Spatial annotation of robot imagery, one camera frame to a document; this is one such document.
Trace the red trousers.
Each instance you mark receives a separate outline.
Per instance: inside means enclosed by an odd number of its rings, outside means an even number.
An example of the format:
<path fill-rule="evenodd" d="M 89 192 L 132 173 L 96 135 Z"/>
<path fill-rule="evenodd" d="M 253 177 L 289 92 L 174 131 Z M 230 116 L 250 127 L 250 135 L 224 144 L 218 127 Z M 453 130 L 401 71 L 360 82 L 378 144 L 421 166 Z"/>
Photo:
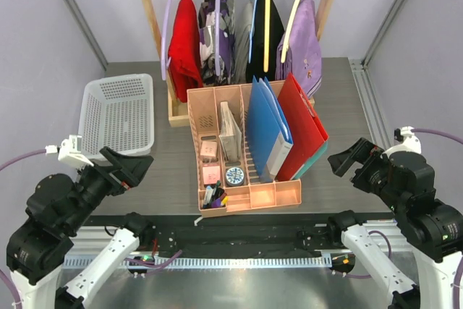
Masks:
<path fill-rule="evenodd" d="M 177 99 L 187 103 L 187 91 L 201 88 L 200 35 L 192 0 L 180 0 L 174 19 L 168 57 L 169 72 Z"/>

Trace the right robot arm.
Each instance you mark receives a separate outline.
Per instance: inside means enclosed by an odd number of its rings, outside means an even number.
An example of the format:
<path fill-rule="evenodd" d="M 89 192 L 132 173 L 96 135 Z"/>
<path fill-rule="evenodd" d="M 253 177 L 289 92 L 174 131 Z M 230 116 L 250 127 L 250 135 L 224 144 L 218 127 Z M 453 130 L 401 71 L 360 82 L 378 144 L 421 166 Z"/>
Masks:
<path fill-rule="evenodd" d="M 404 275 L 370 239 L 365 224 L 348 210 L 328 220 L 326 239 L 346 247 L 386 293 L 390 308 L 462 307 L 462 214 L 436 198 L 435 171 L 421 154 L 412 133 L 396 136 L 384 150 L 365 138 L 328 157 L 332 172 L 342 177 L 355 163 L 355 188 L 379 197 L 394 214 L 412 252 L 419 281 Z"/>

